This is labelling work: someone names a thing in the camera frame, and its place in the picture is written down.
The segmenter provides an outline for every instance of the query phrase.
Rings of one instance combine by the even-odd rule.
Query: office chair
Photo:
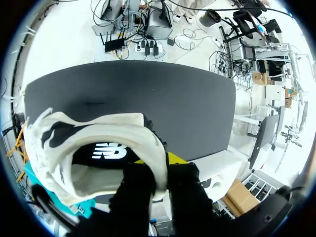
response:
[[[229,42],[237,38],[240,38],[242,36],[246,36],[247,38],[252,39],[253,38],[252,33],[258,32],[254,22],[251,19],[250,14],[252,14],[261,24],[261,21],[258,19],[258,17],[262,14],[262,11],[267,11],[266,7],[260,1],[253,1],[253,0],[246,3],[244,7],[252,8],[252,9],[249,9],[249,10],[241,9],[233,13],[233,20],[237,23],[237,25],[235,25],[231,21],[231,19],[228,17],[225,17],[225,19],[222,19],[232,28],[231,31],[228,34],[226,34],[224,32],[223,27],[222,26],[219,27],[223,33],[224,42]],[[249,27],[249,25],[247,24],[247,21],[253,24],[253,28]],[[236,33],[236,36],[228,38],[233,32]]]

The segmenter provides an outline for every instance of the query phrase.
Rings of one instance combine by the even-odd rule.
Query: white cabinet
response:
[[[285,90],[280,85],[266,85],[266,100],[268,104],[275,101],[275,106],[284,106]]]

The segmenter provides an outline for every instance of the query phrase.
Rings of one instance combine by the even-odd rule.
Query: person's foot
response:
[[[173,15],[173,21],[174,21],[174,22],[179,22],[180,19],[181,19],[181,16],[178,16],[178,15],[176,15],[176,14]]]
[[[186,20],[189,24],[193,23],[193,18],[192,17],[187,17],[186,15],[184,15],[186,17]]]

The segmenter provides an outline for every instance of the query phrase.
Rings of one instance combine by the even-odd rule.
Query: black tabletop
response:
[[[234,119],[234,83],[218,74],[169,63],[111,61],[80,65],[30,83],[29,123],[47,108],[77,121],[143,113],[167,150],[194,160],[227,149]]]

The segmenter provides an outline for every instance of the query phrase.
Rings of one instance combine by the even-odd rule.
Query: white pants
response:
[[[203,7],[212,4],[212,2],[214,2],[214,0],[179,0],[178,4],[190,8],[202,9]],[[187,17],[193,18],[198,11],[177,6],[174,13],[178,16],[183,16],[185,14]]]

